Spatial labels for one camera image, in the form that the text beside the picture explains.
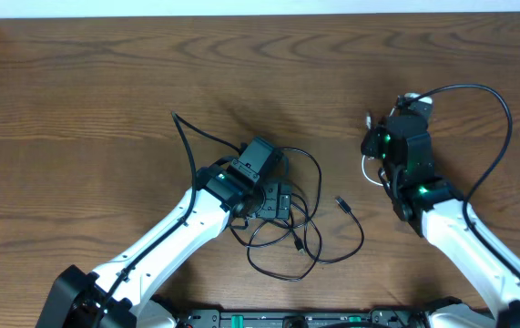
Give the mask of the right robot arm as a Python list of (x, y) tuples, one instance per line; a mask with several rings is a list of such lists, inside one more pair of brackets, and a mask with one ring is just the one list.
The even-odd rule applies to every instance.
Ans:
[(441, 300), (418, 322), (425, 327), (520, 327), (520, 258), (436, 173), (427, 117), (391, 115), (368, 124), (361, 152), (381, 161), (380, 183), (398, 218), (454, 264), (488, 309), (482, 314), (463, 302)]

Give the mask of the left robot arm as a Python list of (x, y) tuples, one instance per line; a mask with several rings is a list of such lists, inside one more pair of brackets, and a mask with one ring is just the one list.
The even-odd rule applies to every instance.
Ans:
[(266, 179), (282, 157), (279, 148), (256, 137), (236, 158), (199, 169), (178, 205), (128, 249), (89, 273), (75, 265), (65, 269), (51, 287), (37, 326), (176, 326), (173, 315), (152, 296), (230, 220), (267, 202)]

